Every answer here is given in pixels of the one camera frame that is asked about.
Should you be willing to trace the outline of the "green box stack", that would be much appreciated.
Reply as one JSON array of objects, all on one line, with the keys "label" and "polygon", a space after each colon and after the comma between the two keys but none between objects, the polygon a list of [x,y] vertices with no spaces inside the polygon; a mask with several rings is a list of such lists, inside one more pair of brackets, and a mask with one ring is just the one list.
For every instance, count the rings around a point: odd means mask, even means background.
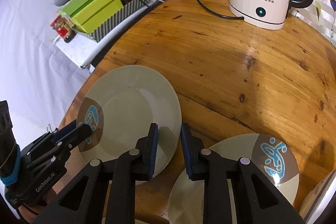
[{"label": "green box stack", "polygon": [[59,14],[79,31],[90,34],[122,8],[121,0],[71,0]]}]

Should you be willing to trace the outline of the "red small package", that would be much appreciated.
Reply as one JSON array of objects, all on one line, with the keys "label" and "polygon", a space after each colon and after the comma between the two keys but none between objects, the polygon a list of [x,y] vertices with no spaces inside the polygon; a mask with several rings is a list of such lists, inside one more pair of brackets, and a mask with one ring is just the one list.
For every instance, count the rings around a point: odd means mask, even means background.
[{"label": "red small package", "polygon": [[64,40],[65,43],[70,43],[76,36],[76,32],[61,15],[58,15],[51,22],[50,26]]}]

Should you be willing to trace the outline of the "beige plate blue motif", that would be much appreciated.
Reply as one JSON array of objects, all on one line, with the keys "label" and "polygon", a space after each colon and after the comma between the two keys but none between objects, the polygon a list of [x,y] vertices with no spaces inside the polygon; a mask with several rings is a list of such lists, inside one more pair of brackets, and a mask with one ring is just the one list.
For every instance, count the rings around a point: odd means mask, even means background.
[{"label": "beige plate blue motif", "polygon": [[127,65],[109,71],[85,95],[76,124],[90,125],[91,135],[80,145],[85,163],[108,161],[134,148],[158,126],[154,175],[172,159],[181,132],[182,114],[177,94],[169,81],[154,69]]}]

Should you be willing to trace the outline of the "striped storage tray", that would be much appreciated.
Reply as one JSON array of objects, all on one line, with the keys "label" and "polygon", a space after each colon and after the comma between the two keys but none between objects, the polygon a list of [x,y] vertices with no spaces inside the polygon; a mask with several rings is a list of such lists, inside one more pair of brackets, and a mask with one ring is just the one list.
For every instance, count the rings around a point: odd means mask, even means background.
[{"label": "striped storage tray", "polygon": [[85,33],[84,31],[80,31],[77,27],[75,27],[74,31],[77,34],[80,34],[98,43],[121,22],[130,17],[143,6],[148,5],[150,1],[151,0],[132,0],[89,34]]}]

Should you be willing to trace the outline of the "white bowl at edge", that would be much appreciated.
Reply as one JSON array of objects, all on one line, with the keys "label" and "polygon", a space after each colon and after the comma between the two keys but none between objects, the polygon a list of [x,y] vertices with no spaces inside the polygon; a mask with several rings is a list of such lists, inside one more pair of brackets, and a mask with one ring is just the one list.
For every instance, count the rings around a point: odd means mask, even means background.
[{"label": "white bowl at edge", "polygon": [[303,200],[299,215],[305,223],[335,223],[335,187],[333,170]]}]

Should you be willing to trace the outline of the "beige plate brown patch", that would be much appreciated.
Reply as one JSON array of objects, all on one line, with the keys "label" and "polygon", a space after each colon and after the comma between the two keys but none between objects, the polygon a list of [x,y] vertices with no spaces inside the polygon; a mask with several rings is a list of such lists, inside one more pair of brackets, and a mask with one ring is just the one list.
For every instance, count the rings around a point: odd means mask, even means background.
[{"label": "beige plate brown patch", "polygon": [[288,146],[242,134],[207,148],[182,134],[185,170],[170,194],[171,223],[302,223],[292,203],[298,168]]}]

